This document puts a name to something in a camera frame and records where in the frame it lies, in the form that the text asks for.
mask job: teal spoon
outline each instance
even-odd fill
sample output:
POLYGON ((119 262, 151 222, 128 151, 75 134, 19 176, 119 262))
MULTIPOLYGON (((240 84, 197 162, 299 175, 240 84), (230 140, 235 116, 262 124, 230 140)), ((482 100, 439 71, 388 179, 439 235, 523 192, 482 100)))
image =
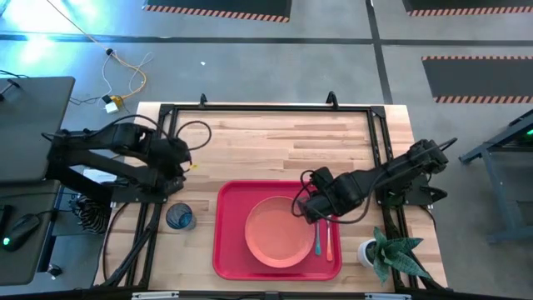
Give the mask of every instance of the teal spoon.
POLYGON ((321 250, 320 250, 320 225, 319 225, 319 222, 316 222, 315 227, 316 227, 315 254, 316 255, 320 255, 321 250))

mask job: yellow wire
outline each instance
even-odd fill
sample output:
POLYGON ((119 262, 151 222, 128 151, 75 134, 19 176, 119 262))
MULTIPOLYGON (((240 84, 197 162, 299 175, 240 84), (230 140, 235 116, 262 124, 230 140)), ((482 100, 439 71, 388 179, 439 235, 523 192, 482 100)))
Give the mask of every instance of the yellow wire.
MULTIPOLYGON (((97 41, 96 39, 94 39, 94 37, 92 37, 90 34, 88 34, 87 32, 85 32, 83 29, 81 29, 78 25, 76 25, 75 22, 73 22, 70 18, 68 18, 64 13, 62 13, 59 8, 57 8, 55 5, 53 5, 53 3, 50 2, 50 0, 47 0, 47 2, 52 5, 52 7, 58 12, 60 13, 64 18, 67 19, 67 21, 69 21, 72 25, 74 25, 75 28, 77 28, 77 30, 79 30, 81 33, 83 33, 83 35, 85 35, 87 38, 89 38, 91 41, 93 41, 94 43, 96 43, 100 48, 104 49, 105 51, 107 51, 109 48, 104 46, 102 43, 100 43, 99 41, 97 41)), ((121 58, 113 51, 112 54, 111 54, 114 58, 116 58, 116 60, 121 64, 123 65, 124 67, 128 67, 128 68, 131 68, 137 72, 139 72, 141 75, 142 75, 142 84, 141 86, 136 89, 135 91, 133 92, 130 92, 128 95, 124 95, 124 96, 121 96, 122 99, 126 99, 126 98, 129 98, 133 95, 135 95, 136 93, 139 93, 141 90, 143 90, 143 88, 147 85, 147 75, 141 71, 140 67, 134 67, 132 66, 131 64, 127 63, 127 62, 124 62, 123 60, 121 60, 121 58)))

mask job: desk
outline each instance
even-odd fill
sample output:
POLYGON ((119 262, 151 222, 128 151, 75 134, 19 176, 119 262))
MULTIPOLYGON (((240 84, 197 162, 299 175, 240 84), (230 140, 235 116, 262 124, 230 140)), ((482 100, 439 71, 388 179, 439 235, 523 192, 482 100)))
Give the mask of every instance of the desk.
MULTIPOLYGON (((160 103, 141 102, 137 113, 157 120, 160 103)), ((395 157, 414 142, 405 106, 385 106, 395 157)), ((212 245, 221 186, 235 179, 298 180, 306 169, 328 166, 333 175, 374 167, 366 115, 357 112, 179 112, 178 125, 202 120, 212 127, 213 138, 192 153, 198 168, 187 174, 185 188, 169 197, 162 209, 149 288, 151 290, 291 291, 291 292, 393 292, 392 280, 380 285, 372 269, 356 258, 359 245, 372 238, 374 226, 383 229, 380 208, 373 201, 366 217, 354 225, 341 225, 342 269, 327 282, 243 282, 218 277, 212 267, 212 245), (170 229, 167 209, 185 202, 197 216, 191 232, 170 229)), ((143 120, 136 120, 152 126, 143 120)), ((201 125, 190 126, 180 138, 190 147, 205 141, 201 125)), ((139 165, 135 159, 128 159, 139 165)), ((130 205, 110 233, 107 265, 111 273, 132 245, 139 205, 130 205)), ((362 207, 342 219, 353 219, 362 207)), ((446 286, 446 277, 433 223, 419 207, 405 207, 411 237, 424 238, 415 254, 433 278, 446 286)), ((137 278, 142 270, 139 260, 137 278)), ((101 268, 95 283, 102 282, 101 268)))
MULTIPOLYGON (((52 210, 56 203, 58 190, 59 182, 53 180, 0 187, 0 198, 18 194, 37 194, 0 199, 0 204, 13 206, 6 228, 11 228, 20 217, 27 213, 52 210)), ((17 251, 7 252, 0 249, 0 266, 2 266, 0 268, 0 286, 28 284, 33 280, 51 217, 51 213, 44 213, 39 216, 41 224, 38 229, 17 251)))
MULTIPOLYGON (((13 78, 0 102, 0 183, 42 180, 51 143, 41 133, 55 133, 67 110, 73 77, 13 78)), ((0 79, 0 88, 8 85, 0 79)))

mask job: blue cup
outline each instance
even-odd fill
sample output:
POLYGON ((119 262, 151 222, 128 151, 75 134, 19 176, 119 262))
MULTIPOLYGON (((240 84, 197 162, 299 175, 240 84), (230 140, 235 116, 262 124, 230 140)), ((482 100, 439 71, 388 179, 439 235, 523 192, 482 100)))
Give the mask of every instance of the blue cup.
POLYGON ((167 225, 172 229, 191 230, 197 225, 192 209, 185 203, 172 205, 167 211, 167 225))

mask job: pink bowl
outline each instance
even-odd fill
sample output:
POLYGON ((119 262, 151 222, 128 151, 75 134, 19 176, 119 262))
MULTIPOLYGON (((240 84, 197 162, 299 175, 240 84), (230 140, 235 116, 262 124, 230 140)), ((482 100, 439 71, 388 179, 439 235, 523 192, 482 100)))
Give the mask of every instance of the pink bowl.
POLYGON ((244 228, 248 248, 257 260, 269 267, 294 266, 313 247, 315 227, 307 224, 303 217, 294 217, 291 203, 288 197, 269 197, 248 215, 244 228))

